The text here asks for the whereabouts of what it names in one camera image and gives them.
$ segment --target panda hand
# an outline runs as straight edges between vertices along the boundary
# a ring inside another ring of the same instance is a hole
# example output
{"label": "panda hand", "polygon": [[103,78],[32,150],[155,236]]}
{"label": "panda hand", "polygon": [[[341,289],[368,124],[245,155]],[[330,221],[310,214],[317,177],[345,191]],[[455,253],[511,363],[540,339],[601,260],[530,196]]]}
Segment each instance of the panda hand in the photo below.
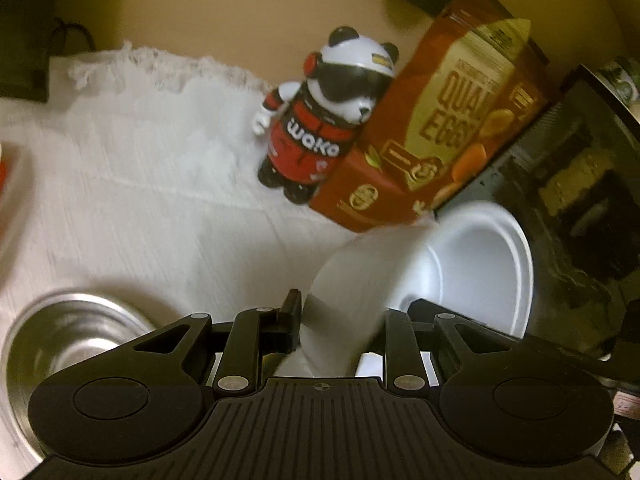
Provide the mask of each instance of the panda hand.
{"label": "panda hand", "polygon": [[252,129],[256,137],[263,136],[271,126],[271,118],[274,116],[269,110],[262,108],[254,115]]}

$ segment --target panda toy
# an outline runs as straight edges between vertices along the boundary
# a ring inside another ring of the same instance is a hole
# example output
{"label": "panda toy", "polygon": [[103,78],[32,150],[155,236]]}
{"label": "panda toy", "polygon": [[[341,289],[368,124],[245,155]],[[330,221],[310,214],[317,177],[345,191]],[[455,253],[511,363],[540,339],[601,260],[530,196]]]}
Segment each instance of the panda toy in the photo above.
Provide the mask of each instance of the panda toy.
{"label": "panda toy", "polygon": [[269,133],[258,180],[283,187],[294,204],[308,202],[350,150],[393,80],[397,61],[395,45],[336,28],[328,44],[306,58],[305,81],[281,84],[255,115],[254,134]]}

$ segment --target panda ear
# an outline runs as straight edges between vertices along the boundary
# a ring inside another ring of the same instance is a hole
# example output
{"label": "panda ear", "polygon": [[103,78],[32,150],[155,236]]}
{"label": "panda ear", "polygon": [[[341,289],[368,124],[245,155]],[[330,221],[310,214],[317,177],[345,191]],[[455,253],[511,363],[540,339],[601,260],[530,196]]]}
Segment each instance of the panda ear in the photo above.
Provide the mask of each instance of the panda ear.
{"label": "panda ear", "polygon": [[329,46],[336,46],[347,40],[357,40],[359,37],[360,35],[355,28],[343,25],[331,33],[329,36]]}
{"label": "panda ear", "polygon": [[382,43],[382,48],[384,48],[386,50],[386,53],[389,54],[391,62],[393,64],[396,64],[396,62],[398,62],[398,57],[400,56],[398,47],[396,47],[393,43]]}

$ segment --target snack bag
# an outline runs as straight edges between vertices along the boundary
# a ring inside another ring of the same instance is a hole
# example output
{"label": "snack bag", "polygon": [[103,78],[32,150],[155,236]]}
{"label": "snack bag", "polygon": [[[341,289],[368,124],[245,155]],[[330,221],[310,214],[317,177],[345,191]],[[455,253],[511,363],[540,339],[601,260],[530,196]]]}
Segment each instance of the snack bag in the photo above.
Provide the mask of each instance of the snack bag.
{"label": "snack bag", "polygon": [[455,194],[558,96],[529,32],[490,0],[449,4],[311,207],[360,232]]}

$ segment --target silver screw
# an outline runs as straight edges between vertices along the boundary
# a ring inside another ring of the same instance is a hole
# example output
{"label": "silver screw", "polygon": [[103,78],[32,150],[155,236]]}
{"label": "silver screw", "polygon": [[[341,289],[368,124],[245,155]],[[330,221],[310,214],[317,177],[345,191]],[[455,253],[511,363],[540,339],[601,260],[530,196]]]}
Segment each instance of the silver screw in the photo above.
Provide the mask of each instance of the silver screw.
{"label": "silver screw", "polygon": [[394,384],[396,388],[400,388],[401,390],[420,390],[426,383],[422,377],[418,377],[417,375],[401,375],[400,377],[396,377]]}
{"label": "silver screw", "polygon": [[228,392],[239,392],[249,385],[249,381],[240,375],[228,375],[218,381],[218,387]]}

